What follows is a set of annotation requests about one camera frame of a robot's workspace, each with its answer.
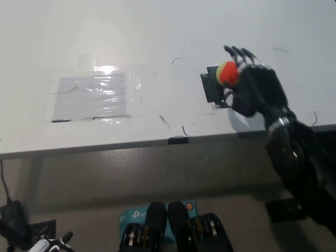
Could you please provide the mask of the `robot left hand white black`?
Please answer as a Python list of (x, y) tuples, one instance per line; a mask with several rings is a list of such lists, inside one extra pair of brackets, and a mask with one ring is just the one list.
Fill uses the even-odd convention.
[(67, 232), (60, 239), (40, 239), (28, 252), (60, 252), (62, 250), (74, 252), (68, 245), (73, 237), (73, 232)]

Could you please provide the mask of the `robot right hand black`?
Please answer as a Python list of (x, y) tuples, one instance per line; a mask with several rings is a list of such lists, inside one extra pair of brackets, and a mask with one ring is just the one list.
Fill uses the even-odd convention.
[(260, 113), (267, 131), (297, 119), (273, 68), (246, 48), (225, 45), (224, 50), (238, 71), (234, 85), (224, 83), (224, 96), (231, 109), (247, 118)]

